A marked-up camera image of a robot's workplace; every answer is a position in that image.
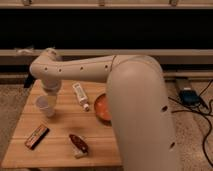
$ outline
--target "wooden table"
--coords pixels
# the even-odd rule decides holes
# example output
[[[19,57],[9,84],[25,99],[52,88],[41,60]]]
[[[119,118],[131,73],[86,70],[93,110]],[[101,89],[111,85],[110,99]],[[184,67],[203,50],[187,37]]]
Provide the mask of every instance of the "wooden table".
[[[75,82],[63,81],[57,99],[56,115],[51,119],[46,118],[34,106],[36,97],[45,94],[40,80],[35,82],[3,160],[3,168],[121,165],[112,127],[101,123],[94,114],[94,101],[105,92],[105,84],[81,82],[91,107],[89,112],[84,112],[72,89]],[[42,123],[50,128],[50,132],[35,150],[29,150],[24,142]],[[85,137],[90,148],[89,156],[75,159],[68,137],[70,133]]]

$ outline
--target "black dot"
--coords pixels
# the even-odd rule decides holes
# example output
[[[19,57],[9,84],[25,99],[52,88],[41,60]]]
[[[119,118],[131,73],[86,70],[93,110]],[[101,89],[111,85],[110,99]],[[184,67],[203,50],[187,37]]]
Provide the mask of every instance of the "black dot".
[[[175,142],[173,142],[173,143],[170,145],[169,149],[172,150],[174,147],[175,147]]]
[[[167,110],[168,110],[168,106],[164,106],[164,107],[161,109],[162,112],[166,112]]]

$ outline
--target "black wall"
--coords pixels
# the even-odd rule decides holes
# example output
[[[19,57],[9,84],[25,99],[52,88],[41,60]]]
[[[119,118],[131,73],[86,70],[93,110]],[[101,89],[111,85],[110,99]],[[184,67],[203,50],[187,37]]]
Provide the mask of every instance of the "black wall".
[[[0,10],[0,49],[213,49],[213,10]]]

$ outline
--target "white tube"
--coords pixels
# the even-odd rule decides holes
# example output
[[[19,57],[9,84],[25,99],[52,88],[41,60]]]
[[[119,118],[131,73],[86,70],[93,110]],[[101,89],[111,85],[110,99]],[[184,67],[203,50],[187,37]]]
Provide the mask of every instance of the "white tube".
[[[83,106],[85,111],[89,111],[88,97],[84,92],[80,83],[75,83],[72,85],[74,92],[77,96],[78,102],[81,106]]]

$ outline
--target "carpeted floor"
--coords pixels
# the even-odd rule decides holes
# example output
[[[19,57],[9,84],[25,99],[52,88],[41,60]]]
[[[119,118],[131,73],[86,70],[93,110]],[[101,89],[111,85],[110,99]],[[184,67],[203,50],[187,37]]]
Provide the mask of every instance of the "carpeted floor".
[[[193,82],[193,87],[200,92],[208,82]],[[176,98],[174,83],[167,83],[168,94]],[[0,161],[8,147],[8,143],[15,129],[16,123],[20,117],[21,111],[30,92],[24,89],[22,84],[0,84]],[[203,95],[205,100],[213,97],[213,85]],[[183,109],[174,102],[171,102],[172,109]],[[207,131],[206,121],[198,115],[191,113],[173,114],[173,121],[176,130],[177,143],[181,154],[181,164],[183,170],[211,171],[212,168],[207,163],[201,148],[202,138]],[[207,150],[209,156],[213,159],[213,136],[208,139]],[[113,168],[67,168],[67,169],[42,169],[44,171],[70,170],[70,171],[122,171],[120,167]]]

